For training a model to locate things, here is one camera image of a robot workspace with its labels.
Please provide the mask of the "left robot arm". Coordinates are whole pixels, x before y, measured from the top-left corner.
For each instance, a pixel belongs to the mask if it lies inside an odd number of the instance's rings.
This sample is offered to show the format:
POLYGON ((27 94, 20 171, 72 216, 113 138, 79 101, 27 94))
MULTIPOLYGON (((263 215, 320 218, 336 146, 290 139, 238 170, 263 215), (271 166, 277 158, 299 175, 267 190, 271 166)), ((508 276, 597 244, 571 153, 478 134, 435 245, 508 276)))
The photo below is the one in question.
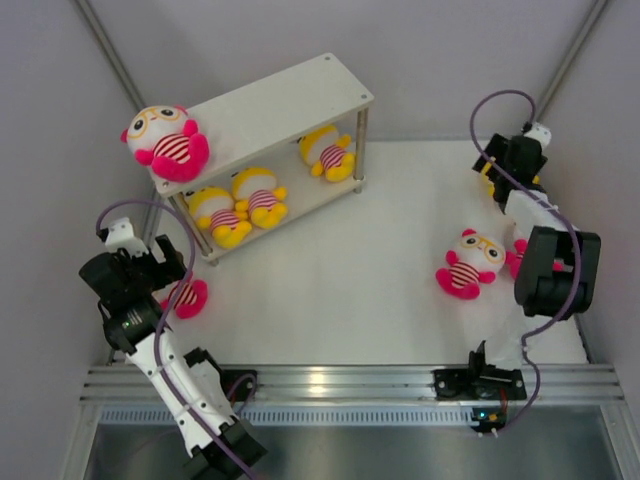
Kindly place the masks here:
POLYGON ((107 343, 125 354, 153 385, 182 435, 191 479, 254 478, 266 453, 224 393, 226 376, 210 354, 179 352, 167 315, 186 306, 192 274, 166 236, 157 237, 158 261, 130 228, 105 228, 105 252, 79 271, 98 295, 107 343))

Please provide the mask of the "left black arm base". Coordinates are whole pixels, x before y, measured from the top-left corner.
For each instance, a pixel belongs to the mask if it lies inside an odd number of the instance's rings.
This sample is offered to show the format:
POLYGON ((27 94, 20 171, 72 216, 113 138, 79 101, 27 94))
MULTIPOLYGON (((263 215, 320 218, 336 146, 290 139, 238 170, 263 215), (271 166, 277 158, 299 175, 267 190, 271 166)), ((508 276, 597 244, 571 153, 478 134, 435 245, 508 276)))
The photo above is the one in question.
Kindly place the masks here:
POLYGON ((223 393, 234 404, 246 402, 253 397, 258 373, 252 369, 226 369, 221 373, 220 379, 223 393))

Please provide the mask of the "yellow plush with black eyes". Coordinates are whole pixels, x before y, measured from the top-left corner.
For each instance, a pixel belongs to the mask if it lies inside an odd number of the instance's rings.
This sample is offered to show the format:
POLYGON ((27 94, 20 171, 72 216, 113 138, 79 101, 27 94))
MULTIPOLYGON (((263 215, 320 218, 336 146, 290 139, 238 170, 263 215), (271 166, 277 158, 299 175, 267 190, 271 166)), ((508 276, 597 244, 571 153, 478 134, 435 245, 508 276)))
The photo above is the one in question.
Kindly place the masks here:
MULTIPOLYGON (((491 169, 491 165, 489 163, 486 163, 482 167, 482 169, 480 171, 480 174, 482 176, 482 179, 483 179, 484 183, 487 185, 488 195, 490 197, 493 197, 494 192, 495 192, 495 186, 494 186, 494 183, 489 179, 489 176, 488 176, 488 173, 489 173, 490 169, 491 169)), ((540 176, 539 175, 535 175, 533 177, 533 179, 532 179, 532 183, 534 185, 539 185, 540 184, 540 176)))

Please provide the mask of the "yellow plush striped shirt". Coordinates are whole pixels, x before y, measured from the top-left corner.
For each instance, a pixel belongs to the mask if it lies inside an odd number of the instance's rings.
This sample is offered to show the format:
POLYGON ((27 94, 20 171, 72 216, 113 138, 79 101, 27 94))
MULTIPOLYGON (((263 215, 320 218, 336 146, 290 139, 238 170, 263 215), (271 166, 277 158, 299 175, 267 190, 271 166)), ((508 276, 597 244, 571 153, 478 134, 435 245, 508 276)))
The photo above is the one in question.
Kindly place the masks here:
POLYGON ((231 193, 236 209, 260 229, 273 229, 288 215, 288 190, 267 168, 248 167, 238 172, 232 179, 231 193))

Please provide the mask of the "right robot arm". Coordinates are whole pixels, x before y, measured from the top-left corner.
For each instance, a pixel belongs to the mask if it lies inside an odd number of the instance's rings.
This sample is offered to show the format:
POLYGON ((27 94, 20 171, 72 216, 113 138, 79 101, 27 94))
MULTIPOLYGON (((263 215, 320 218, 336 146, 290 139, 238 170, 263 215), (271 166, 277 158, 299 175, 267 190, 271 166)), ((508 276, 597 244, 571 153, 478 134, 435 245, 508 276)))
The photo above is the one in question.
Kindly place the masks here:
POLYGON ((500 368, 511 370, 524 364, 524 334, 548 322, 566 301, 570 305, 561 315, 563 320, 585 312, 594 296, 601 238, 567 227, 539 184, 539 172, 547 162, 543 150, 550 139, 550 131, 539 124, 511 138, 496 133, 473 166, 488 182, 492 201, 512 224, 506 267, 514 280, 516 301, 515 310, 487 340, 490 362, 472 366, 466 373, 468 388, 480 397, 501 388, 500 368))

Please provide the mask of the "pink plush near left arm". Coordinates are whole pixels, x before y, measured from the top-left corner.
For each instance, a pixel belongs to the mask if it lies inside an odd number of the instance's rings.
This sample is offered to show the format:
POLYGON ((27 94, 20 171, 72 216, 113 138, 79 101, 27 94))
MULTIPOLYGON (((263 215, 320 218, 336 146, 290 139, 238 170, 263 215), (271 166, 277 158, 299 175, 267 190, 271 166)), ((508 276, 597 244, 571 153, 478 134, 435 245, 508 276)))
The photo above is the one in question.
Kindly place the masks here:
POLYGON ((161 299, 163 310, 168 308, 170 301, 176 298, 173 311, 180 320, 187 320, 198 315, 206 306, 209 297, 208 285, 205 281, 195 278, 192 274, 187 277, 186 284, 179 289, 175 283, 168 293, 161 299))

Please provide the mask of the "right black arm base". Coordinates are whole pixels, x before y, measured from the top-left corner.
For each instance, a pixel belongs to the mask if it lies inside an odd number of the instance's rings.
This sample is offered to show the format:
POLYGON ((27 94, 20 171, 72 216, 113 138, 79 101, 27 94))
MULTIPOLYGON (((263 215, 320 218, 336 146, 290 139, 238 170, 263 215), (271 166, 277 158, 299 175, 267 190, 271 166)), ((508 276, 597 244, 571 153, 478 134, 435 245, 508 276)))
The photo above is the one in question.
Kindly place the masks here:
POLYGON ((464 367, 447 367, 433 371, 438 400, 508 400, 527 399, 522 372, 505 370, 486 362, 485 341, 469 352, 464 367))

